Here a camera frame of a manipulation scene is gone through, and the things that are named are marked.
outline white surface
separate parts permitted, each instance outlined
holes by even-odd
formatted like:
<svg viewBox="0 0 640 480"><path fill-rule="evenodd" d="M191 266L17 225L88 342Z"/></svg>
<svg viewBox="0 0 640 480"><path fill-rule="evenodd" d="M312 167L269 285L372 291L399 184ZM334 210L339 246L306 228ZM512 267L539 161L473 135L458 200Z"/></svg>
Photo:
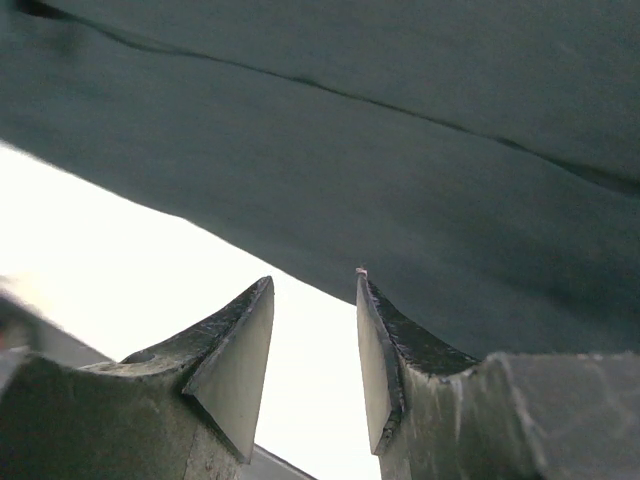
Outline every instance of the white surface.
<svg viewBox="0 0 640 480"><path fill-rule="evenodd" d="M273 276L276 313L256 443L320 480L380 478L368 450L355 307L189 222L2 143L0 205L0 275L8 287L116 360Z"/></svg>

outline dark gray cloth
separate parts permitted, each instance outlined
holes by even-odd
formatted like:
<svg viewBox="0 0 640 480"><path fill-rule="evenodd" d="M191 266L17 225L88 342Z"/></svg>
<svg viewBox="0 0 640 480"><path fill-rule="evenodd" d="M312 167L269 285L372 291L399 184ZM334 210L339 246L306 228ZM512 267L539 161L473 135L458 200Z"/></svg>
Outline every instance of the dark gray cloth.
<svg viewBox="0 0 640 480"><path fill-rule="evenodd" d="M50 3L0 138L469 354L638 349L637 2Z"/></svg>

